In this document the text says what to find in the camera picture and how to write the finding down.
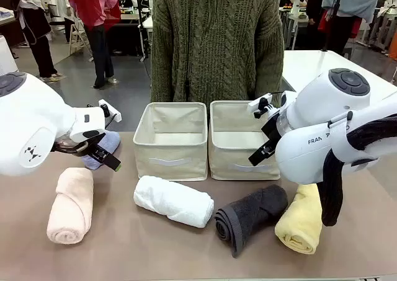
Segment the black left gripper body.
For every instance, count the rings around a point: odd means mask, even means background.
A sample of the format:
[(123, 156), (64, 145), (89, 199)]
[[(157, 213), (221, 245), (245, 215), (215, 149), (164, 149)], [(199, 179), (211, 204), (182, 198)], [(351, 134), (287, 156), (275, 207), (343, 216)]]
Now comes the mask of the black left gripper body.
[(90, 156), (96, 161), (103, 163), (107, 157), (107, 151), (103, 149), (99, 142), (104, 135), (97, 135), (74, 146), (66, 146), (61, 143), (54, 143), (51, 152), (72, 154), (77, 157)]

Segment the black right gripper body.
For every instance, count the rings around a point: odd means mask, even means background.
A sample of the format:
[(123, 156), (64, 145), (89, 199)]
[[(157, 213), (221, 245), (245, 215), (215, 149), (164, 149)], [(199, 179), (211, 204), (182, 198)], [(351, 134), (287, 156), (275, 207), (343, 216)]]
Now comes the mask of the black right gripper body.
[(264, 126), (261, 128), (264, 135), (267, 137), (265, 145), (276, 145), (281, 139), (281, 135), (277, 128), (277, 120), (280, 113), (277, 111), (268, 118)]

